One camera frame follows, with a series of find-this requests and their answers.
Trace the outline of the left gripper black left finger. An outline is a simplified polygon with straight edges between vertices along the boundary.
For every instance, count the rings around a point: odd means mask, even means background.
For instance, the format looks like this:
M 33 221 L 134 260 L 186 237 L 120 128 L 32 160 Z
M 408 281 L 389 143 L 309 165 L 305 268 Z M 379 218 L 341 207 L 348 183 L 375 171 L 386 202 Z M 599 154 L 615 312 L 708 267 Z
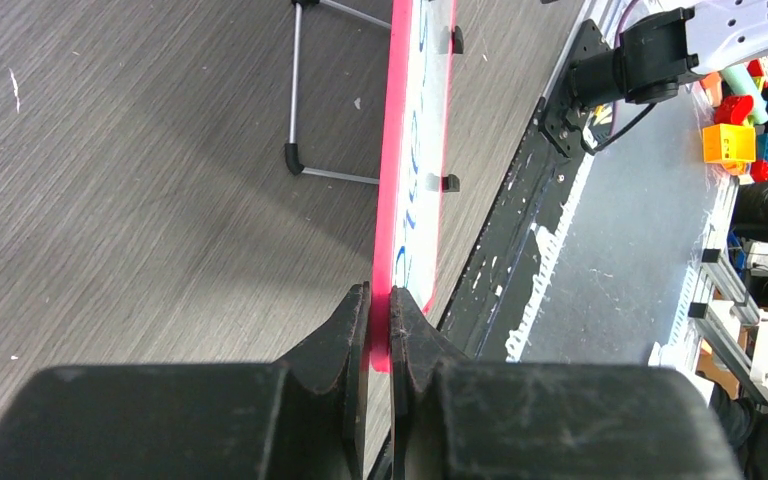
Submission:
M 0 420 L 0 479 L 358 479 L 365 284 L 270 363 L 62 365 Z

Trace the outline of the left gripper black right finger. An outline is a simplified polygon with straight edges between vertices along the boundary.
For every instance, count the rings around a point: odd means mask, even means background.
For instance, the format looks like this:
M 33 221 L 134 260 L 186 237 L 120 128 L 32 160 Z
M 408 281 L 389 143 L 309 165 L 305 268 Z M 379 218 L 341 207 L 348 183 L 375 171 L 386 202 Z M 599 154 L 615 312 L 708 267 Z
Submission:
M 389 300 L 396 479 L 737 479 L 681 373 L 467 358 L 411 294 Z

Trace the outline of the white whiteboard pink rim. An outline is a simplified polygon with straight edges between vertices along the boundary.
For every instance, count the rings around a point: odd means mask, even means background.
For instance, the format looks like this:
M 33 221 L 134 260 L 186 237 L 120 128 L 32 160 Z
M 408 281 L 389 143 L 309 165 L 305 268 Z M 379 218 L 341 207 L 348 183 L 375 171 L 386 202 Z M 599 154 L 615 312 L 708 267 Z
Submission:
M 434 299 L 455 15 L 453 1 L 393 4 L 368 330 L 380 373 L 391 365 L 392 288 L 422 312 Z

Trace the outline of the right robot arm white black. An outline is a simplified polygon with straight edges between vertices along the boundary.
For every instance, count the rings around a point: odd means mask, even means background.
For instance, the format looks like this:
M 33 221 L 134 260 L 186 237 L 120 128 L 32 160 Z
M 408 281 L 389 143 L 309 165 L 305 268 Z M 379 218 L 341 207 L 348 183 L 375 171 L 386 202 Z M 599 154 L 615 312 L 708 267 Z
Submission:
M 680 86 L 768 55 L 768 1 L 703 1 L 649 15 L 613 50 L 578 60 L 567 75 L 584 107 L 654 104 Z

